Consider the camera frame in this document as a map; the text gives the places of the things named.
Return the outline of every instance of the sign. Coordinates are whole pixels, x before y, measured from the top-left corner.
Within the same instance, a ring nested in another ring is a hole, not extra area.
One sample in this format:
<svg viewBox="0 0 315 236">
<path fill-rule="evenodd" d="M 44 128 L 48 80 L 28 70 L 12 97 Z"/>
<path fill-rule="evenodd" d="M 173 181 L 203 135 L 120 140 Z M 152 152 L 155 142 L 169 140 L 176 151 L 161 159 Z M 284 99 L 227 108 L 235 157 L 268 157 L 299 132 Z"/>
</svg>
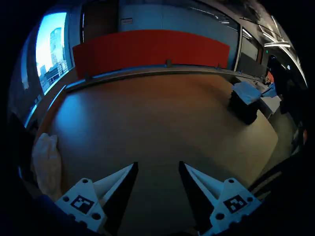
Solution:
<svg viewBox="0 0 315 236">
<path fill-rule="evenodd" d="M 223 202 L 231 213 L 235 213 L 247 205 L 244 199 L 240 195 L 236 195 Z"/>
<path fill-rule="evenodd" d="M 94 204 L 93 201 L 88 200 L 85 197 L 82 197 L 81 195 L 78 195 L 76 199 L 71 203 L 71 206 L 81 211 L 82 213 L 87 214 L 87 212 L 91 209 L 93 204 Z"/>
<path fill-rule="evenodd" d="M 120 19 L 120 23 L 122 26 L 127 25 L 127 24 L 132 24 L 132 18 Z"/>
</svg>

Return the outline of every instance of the red partition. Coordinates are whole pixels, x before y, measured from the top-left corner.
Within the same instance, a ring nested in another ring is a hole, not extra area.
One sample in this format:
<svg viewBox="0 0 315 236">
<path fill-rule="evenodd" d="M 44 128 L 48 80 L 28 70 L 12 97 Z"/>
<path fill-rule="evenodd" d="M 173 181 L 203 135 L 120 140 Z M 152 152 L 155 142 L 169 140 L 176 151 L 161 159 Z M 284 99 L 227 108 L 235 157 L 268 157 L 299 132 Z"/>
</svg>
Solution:
<svg viewBox="0 0 315 236">
<path fill-rule="evenodd" d="M 172 64 L 226 68 L 230 46 L 173 30 L 134 30 L 95 38 L 73 47 L 78 78 L 134 66 Z"/>
</svg>

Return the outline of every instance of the sky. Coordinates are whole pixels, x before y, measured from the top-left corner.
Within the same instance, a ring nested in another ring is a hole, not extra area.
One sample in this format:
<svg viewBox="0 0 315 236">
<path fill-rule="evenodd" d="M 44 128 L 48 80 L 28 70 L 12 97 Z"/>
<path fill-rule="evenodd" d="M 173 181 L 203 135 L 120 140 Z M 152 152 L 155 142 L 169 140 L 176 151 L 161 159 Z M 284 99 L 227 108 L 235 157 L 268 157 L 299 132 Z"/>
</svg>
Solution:
<svg viewBox="0 0 315 236">
<path fill-rule="evenodd" d="M 44 16 L 41 26 L 38 30 L 36 41 L 36 62 L 38 76 L 41 75 L 40 68 L 45 65 L 46 71 L 52 67 L 50 56 L 50 33 L 58 27 L 61 27 L 61 44 L 64 46 L 64 29 L 66 13 L 54 13 Z"/>
</svg>

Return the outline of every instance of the white cloth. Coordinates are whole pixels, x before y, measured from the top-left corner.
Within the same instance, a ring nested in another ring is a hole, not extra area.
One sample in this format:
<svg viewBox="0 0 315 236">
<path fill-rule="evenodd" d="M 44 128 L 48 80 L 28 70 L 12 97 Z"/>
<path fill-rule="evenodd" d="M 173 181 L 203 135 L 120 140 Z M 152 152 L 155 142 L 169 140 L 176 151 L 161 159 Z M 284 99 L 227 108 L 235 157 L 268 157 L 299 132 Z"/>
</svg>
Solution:
<svg viewBox="0 0 315 236">
<path fill-rule="evenodd" d="M 247 105 L 260 99 L 261 92 L 246 81 L 236 83 L 232 89 Z"/>
<path fill-rule="evenodd" d="M 37 140 L 32 161 L 38 187 L 43 194 L 57 201 L 61 196 L 61 158 L 57 150 L 57 136 L 43 133 Z"/>
</svg>

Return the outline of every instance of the table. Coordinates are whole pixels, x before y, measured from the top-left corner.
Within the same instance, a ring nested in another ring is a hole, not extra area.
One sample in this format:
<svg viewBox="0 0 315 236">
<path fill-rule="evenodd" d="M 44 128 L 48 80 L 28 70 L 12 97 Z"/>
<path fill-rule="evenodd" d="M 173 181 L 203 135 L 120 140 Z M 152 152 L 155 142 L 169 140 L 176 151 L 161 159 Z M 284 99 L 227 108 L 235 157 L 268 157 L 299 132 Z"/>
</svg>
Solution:
<svg viewBox="0 0 315 236">
<path fill-rule="evenodd" d="M 232 85 L 217 75 L 150 76 L 69 93 L 50 134 L 59 137 L 66 191 L 139 162 L 118 235 L 167 235 L 195 226 L 180 160 L 249 186 L 278 137 L 258 111 L 245 125 L 227 110 Z"/>
<path fill-rule="evenodd" d="M 260 92 L 264 92 L 268 89 L 268 86 L 264 85 L 260 81 L 256 81 L 256 80 L 244 78 L 244 77 L 239 77 L 239 76 L 236 76 L 236 78 L 239 81 L 248 82 L 253 87 L 258 89 Z M 281 99 L 278 96 L 275 96 L 273 98 L 271 97 L 260 98 L 259 101 L 260 101 L 260 106 L 261 106 L 261 109 L 260 109 L 261 112 L 265 115 L 267 119 L 269 119 L 269 117 L 273 115 L 276 112 L 276 110 L 279 108 Z"/>
</svg>

